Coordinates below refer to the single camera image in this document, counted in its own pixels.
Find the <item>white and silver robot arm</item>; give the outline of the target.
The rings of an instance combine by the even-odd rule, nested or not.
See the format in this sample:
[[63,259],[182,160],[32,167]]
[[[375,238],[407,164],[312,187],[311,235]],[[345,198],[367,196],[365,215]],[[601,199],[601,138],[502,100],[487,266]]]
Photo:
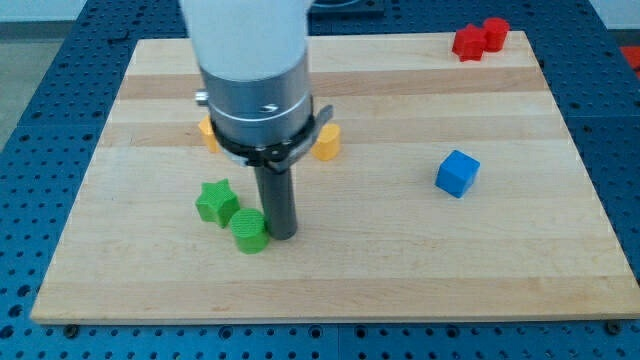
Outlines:
[[312,113],[310,0],[182,0],[215,132],[246,146],[296,135]]

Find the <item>yellow block behind arm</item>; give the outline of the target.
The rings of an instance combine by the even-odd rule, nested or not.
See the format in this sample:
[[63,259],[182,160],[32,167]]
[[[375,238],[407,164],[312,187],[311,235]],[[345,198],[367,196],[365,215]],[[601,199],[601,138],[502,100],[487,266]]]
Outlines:
[[206,115],[198,123],[202,141],[210,153],[219,153],[220,148],[213,130],[211,117]]

